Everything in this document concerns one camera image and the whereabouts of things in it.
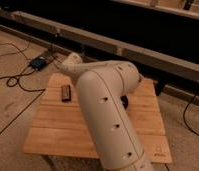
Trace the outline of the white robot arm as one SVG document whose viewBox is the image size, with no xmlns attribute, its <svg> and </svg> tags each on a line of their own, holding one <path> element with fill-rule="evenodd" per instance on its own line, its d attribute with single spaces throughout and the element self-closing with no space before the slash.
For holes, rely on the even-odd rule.
<svg viewBox="0 0 199 171">
<path fill-rule="evenodd" d="M 154 171 L 124 108 L 121 97 L 140 83 L 128 61 L 85 63 L 72 53 L 60 64 L 71 78 L 103 168 L 107 171 Z"/>
</svg>

